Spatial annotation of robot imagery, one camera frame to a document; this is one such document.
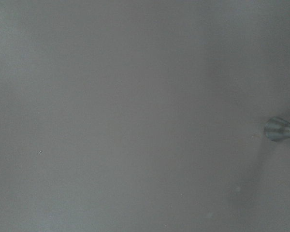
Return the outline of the steel double jigger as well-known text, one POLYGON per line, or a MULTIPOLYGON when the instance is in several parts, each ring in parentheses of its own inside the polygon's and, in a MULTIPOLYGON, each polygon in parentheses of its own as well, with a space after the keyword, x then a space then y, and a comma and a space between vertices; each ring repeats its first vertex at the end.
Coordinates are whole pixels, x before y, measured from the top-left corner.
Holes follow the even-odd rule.
POLYGON ((290 122, 273 117, 264 126, 264 134, 271 141, 283 141, 290 138, 290 122))

